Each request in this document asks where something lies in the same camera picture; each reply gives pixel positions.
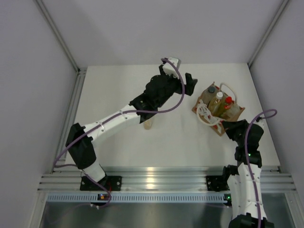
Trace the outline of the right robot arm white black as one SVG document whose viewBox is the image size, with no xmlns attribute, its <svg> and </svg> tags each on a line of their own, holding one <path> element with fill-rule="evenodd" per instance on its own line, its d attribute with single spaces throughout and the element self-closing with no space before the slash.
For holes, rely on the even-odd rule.
<svg viewBox="0 0 304 228">
<path fill-rule="evenodd" d="M 237 143 L 235 160 L 237 165 L 223 169 L 222 185 L 230 190 L 233 209 L 230 228 L 273 228 L 264 210 L 261 194 L 262 158 L 258 151 L 264 134 L 262 120 L 248 123 L 223 121 L 229 139 Z"/>
</svg>

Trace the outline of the pale bottle white cap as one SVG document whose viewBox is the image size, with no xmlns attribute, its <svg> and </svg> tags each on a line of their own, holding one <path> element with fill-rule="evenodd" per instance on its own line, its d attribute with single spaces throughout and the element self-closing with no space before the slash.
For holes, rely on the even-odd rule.
<svg viewBox="0 0 304 228">
<path fill-rule="evenodd" d="M 145 130 L 149 130 L 151 129 L 152 125 L 153 125 L 153 121 L 154 121 L 154 118 L 150 118 L 149 120 L 146 120 L 144 123 L 143 123 L 143 127 Z"/>
</svg>

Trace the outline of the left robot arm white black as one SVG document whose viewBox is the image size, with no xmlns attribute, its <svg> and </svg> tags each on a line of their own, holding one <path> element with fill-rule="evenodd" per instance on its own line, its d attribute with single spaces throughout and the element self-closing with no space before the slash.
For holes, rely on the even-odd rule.
<svg viewBox="0 0 304 228">
<path fill-rule="evenodd" d="M 71 126 L 66 141 L 66 150 L 76 167 L 83 171 L 97 190 L 107 186 L 107 175 L 97 161 L 95 148 L 105 139 L 133 125 L 141 124 L 156 114 L 174 93 L 191 96 L 197 79 L 186 73 L 184 77 L 177 67 L 168 69 L 168 64 L 159 66 L 160 73 L 153 76 L 145 90 L 124 108 L 102 120 L 81 126 Z"/>
</svg>

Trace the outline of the burlap watermelon canvas bag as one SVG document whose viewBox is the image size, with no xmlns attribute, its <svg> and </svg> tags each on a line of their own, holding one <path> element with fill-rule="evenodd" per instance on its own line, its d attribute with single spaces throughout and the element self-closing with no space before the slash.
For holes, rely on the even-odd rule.
<svg viewBox="0 0 304 228">
<path fill-rule="evenodd" d="M 245 110 L 245 107 L 241 107 L 238 103 L 238 96 L 234 89 L 228 84 L 222 82 L 219 86 L 215 83 L 212 83 L 210 86 L 215 86 L 218 89 L 218 92 L 223 93 L 222 102 L 225 100 L 227 96 L 231 96 L 233 99 L 233 105 L 227 112 L 224 114 L 222 118 L 217 117 L 217 112 L 215 116 L 210 113 L 208 109 L 208 105 L 204 104 L 201 95 L 198 97 L 196 104 L 192 108 L 192 112 L 195 113 L 197 119 L 203 124 L 213 129 L 217 135 L 222 136 L 225 133 L 223 127 L 223 121 L 228 122 L 236 122 L 239 117 Z"/>
</svg>

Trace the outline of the yellow bottle red cap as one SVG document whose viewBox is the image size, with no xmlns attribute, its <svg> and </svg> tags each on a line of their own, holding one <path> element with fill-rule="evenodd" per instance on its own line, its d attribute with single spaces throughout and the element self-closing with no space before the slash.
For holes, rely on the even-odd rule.
<svg viewBox="0 0 304 228">
<path fill-rule="evenodd" d="M 217 117 L 222 118 L 224 114 L 227 112 L 227 110 L 232 107 L 233 102 L 234 101 L 232 97 L 227 96 L 218 108 Z"/>
</svg>

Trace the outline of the yellow bottle white cap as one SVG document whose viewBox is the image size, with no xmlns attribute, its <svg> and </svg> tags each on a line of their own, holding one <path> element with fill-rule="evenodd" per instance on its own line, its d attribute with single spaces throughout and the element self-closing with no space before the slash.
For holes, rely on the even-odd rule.
<svg viewBox="0 0 304 228">
<path fill-rule="evenodd" d="M 210 110 L 210 113 L 215 116 L 215 113 L 217 112 L 221 102 L 223 99 L 223 93 L 217 92 L 216 96 L 213 97 L 208 105 L 208 109 Z"/>
</svg>

